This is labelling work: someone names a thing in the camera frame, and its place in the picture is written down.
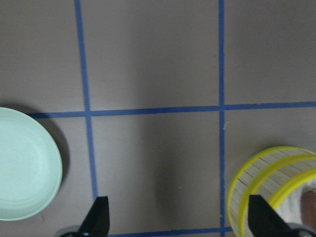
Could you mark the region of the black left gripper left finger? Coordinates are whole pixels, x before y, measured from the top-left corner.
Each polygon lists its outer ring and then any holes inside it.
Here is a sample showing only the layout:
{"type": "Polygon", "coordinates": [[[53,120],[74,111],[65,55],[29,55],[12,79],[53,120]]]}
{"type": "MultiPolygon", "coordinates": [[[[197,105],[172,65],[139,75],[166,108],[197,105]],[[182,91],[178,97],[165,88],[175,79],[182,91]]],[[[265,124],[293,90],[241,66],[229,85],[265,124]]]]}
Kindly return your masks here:
{"type": "Polygon", "coordinates": [[[79,237],[107,237],[109,233],[108,197],[97,197],[78,230],[79,237]]]}

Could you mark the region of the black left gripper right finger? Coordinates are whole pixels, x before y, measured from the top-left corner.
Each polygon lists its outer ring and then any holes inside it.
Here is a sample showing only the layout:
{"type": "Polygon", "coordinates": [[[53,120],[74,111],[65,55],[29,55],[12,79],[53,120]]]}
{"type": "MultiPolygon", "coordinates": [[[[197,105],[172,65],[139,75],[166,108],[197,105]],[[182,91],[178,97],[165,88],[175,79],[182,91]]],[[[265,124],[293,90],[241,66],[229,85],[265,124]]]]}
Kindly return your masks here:
{"type": "Polygon", "coordinates": [[[248,227],[254,237],[294,237],[295,232],[261,195],[250,195],[248,227]]]}

